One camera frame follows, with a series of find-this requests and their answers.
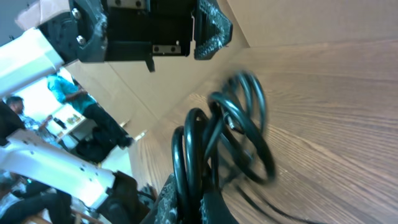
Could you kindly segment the cardboard back panel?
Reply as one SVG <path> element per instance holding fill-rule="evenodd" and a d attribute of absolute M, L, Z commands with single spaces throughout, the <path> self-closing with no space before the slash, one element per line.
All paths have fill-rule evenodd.
<path fill-rule="evenodd" d="M 268 93 L 308 98 L 308 107 L 369 108 L 397 115 L 396 1 L 221 1 L 232 42 L 209 61 L 159 57 L 81 63 L 67 70 L 136 135 L 203 82 L 227 70 L 254 71 Z"/>

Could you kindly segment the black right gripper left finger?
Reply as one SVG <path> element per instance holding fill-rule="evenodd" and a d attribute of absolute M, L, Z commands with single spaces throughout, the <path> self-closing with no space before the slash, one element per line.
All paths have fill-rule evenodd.
<path fill-rule="evenodd" d="M 153 208 L 141 224 L 178 224 L 177 184 L 174 174 L 170 174 Z"/>

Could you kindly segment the seated person in background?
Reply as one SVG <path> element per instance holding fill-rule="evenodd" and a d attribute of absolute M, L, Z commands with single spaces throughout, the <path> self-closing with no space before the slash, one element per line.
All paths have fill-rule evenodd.
<path fill-rule="evenodd" d="M 63 147 L 56 142 L 56 137 L 48 129 L 48 123 L 53 119 L 52 115 L 47 116 L 42 121 L 37 121 L 24 114 L 24 100 L 20 96 L 10 96 L 6 99 L 6 104 L 15 112 L 24 124 L 24 127 L 33 131 L 45 142 L 62 149 Z"/>

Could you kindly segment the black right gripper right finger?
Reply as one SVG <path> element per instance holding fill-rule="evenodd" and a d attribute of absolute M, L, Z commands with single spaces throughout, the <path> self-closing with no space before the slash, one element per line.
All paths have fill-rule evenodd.
<path fill-rule="evenodd" d="M 238 224 L 225 204 L 221 192 L 207 191 L 200 201 L 202 224 Z"/>

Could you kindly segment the person in teal shirt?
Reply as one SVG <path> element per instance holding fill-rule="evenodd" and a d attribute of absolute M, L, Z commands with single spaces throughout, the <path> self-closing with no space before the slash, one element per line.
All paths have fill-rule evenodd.
<path fill-rule="evenodd" d="M 54 73 L 47 76 L 47 88 L 59 103 L 71 105 L 86 119 L 93 120 L 100 128 L 105 129 L 110 134 L 111 141 L 120 148 L 129 147 L 134 142 L 116 120 L 80 85 L 75 85 Z"/>

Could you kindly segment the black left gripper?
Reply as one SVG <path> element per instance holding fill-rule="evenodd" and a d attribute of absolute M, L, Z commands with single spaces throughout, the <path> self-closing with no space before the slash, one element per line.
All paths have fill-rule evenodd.
<path fill-rule="evenodd" d="M 194 1 L 69 0 L 69 10 L 39 25 L 65 64 L 187 57 L 193 35 Z M 232 40 L 233 23 L 216 0 L 195 8 L 195 60 L 210 60 Z"/>

